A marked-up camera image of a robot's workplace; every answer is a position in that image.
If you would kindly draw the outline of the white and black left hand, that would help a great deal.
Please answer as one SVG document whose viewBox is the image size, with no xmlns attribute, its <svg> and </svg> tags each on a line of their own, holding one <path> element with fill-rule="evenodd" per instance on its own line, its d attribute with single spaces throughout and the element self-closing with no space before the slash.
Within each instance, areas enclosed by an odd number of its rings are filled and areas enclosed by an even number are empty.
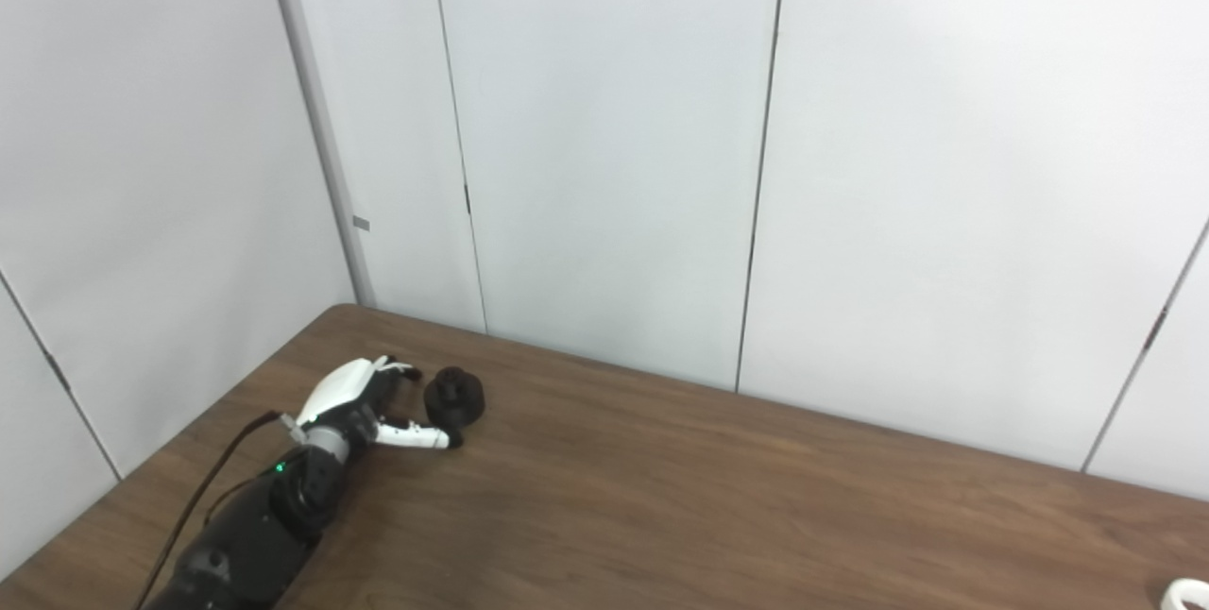
<svg viewBox="0 0 1209 610">
<path fill-rule="evenodd" d="M 461 448 L 465 438 L 457 430 L 388 419 L 384 408 L 398 387 L 403 380 L 418 379 L 418 368 L 391 356 L 342 364 L 316 384 L 291 422 L 290 436 L 299 446 L 328 452 L 342 465 L 371 446 Z"/>
</svg>

